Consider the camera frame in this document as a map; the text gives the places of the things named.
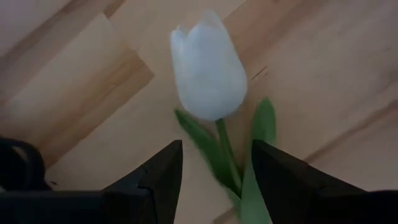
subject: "white tulip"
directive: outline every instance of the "white tulip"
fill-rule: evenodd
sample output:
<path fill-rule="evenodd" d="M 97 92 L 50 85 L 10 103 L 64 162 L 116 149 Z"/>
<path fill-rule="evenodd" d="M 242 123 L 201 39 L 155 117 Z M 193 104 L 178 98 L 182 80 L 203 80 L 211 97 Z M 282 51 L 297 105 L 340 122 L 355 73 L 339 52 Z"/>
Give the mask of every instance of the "white tulip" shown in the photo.
<path fill-rule="evenodd" d="M 246 75 L 221 19 L 205 11 L 187 34 L 171 33 L 175 81 L 183 107 L 215 121 L 233 113 L 247 91 Z"/>

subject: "tulip flower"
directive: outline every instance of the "tulip flower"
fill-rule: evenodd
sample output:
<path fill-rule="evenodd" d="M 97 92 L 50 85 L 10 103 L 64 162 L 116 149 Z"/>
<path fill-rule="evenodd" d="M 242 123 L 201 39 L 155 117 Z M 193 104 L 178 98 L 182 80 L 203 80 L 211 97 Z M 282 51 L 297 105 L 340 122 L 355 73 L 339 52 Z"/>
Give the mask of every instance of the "tulip flower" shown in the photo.
<path fill-rule="evenodd" d="M 194 116 L 215 121 L 233 113 L 247 91 L 246 74 L 228 32 L 213 11 L 187 34 L 171 33 L 178 95 Z"/>
<path fill-rule="evenodd" d="M 214 138 L 188 114 L 175 110 L 181 127 L 201 150 L 215 179 L 236 207 L 242 224 L 268 223 L 269 214 L 254 176 L 250 153 L 242 178 L 223 120 L 242 104 L 247 80 L 221 19 L 213 11 L 206 11 L 189 32 L 179 28 L 172 31 L 170 46 L 183 107 L 197 118 L 215 121 L 219 138 Z M 271 102 L 263 100 L 256 110 L 253 137 L 273 141 L 274 121 Z"/>

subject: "wooden floor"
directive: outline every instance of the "wooden floor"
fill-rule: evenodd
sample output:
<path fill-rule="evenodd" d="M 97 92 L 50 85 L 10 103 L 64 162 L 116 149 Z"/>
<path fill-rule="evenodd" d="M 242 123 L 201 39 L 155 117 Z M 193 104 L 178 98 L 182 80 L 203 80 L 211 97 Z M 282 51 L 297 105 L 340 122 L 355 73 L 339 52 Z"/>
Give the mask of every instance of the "wooden floor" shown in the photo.
<path fill-rule="evenodd" d="M 204 9 L 223 18 L 249 80 L 227 119 L 238 161 L 268 96 L 280 149 L 359 187 L 398 189 L 395 0 L 72 0 L 1 57 L 0 134 L 39 147 L 59 190 L 102 189 L 182 139 L 175 222 L 229 222 L 173 114 L 169 33 Z"/>

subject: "black object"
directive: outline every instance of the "black object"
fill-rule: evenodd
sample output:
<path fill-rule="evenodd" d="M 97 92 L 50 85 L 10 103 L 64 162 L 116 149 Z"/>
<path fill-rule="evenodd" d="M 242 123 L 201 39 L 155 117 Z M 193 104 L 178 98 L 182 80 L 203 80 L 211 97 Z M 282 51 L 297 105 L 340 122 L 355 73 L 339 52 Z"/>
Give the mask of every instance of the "black object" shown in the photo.
<path fill-rule="evenodd" d="M 12 152 L 14 147 L 25 156 Z M 25 142 L 0 139 L 0 157 L 5 162 L 0 172 L 13 173 L 0 176 L 7 190 L 0 193 L 0 223 L 174 222 L 182 179 L 181 141 L 172 142 L 104 190 L 92 192 L 51 191 L 44 185 L 40 154 Z M 6 163 L 7 158 L 17 166 Z"/>
<path fill-rule="evenodd" d="M 366 192 L 254 140 L 252 164 L 273 224 L 398 223 L 398 192 Z"/>

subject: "tulip stem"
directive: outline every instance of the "tulip stem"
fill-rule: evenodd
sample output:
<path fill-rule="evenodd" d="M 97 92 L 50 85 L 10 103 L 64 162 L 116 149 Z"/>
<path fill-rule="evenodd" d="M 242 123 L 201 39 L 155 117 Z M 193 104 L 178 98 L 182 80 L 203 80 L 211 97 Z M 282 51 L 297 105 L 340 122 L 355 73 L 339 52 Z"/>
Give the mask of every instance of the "tulip stem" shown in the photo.
<path fill-rule="evenodd" d="M 217 126 L 217 131 L 218 135 L 220 137 L 220 143 L 221 147 L 228 158 L 229 161 L 229 167 L 231 168 L 231 175 L 233 178 L 233 181 L 236 186 L 237 192 L 235 192 L 238 195 L 241 195 L 241 189 L 242 189 L 242 178 L 241 175 L 239 174 L 238 171 L 238 166 L 236 165 L 234 154 L 232 151 L 231 143 L 228 138 L 228 133 L 226 132 L 226 126 L 224 120 L 218 119 L 216 121 L 216 126 Z"/>

